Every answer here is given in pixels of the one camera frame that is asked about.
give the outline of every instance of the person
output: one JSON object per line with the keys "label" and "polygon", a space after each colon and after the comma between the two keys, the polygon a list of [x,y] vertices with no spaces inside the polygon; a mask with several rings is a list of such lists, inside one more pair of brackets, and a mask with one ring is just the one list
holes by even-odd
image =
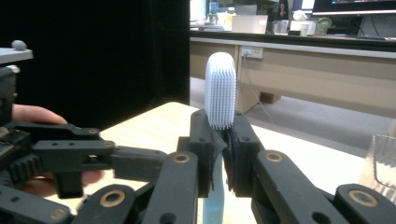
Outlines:
{"label": "person", "polygon": [[[14,122],[34,122],[50,124],[66,124],[67,121],[58,114],[40,106],[35,105],[13,105],[12,120]],[[81,174],[83,187],[99,181],[104,176],[103,171],[86,171]],[[56,192],[55,185],[50,174],[37,176],[26,181],[23,191],[37,196],[46,197]]]}
{"label": "person", "polygon": [[277,4],[277,21],[289,20],[289,2],[288,0],[279,0]]}

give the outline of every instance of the wooden table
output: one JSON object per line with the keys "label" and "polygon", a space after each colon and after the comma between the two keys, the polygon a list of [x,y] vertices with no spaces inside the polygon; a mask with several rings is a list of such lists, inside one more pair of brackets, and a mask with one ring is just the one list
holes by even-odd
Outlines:
{"label": "wooden table", "polygon": [[[170,153],[177,149],[180,136],[190,135],[190,116],[196,110],[197,108],[187,105],[168,103],[104,130],[101,135],[118,146],[157,149]],[[320,189],[334,194],[337,186],[359,181],[364,164],[362,158],[256,126],[253,126],[253,130],[266,149],[289,155]],[[85,188],[85,193],[93,194],[114,183],[129,185],[134,189],[145,184],[114,179],[112,171],[106,171],[105,178],[97,184],[89,185]],[[56,195],[49,198],[59,202]],[[62,200],[62,203],[75,208],[80,201],[81,199]],[[235,198],[226,190],[224,210],[224,223],[255,223],[249,198]],[[198,202],[198,223],[202,223],[202,199]]]}

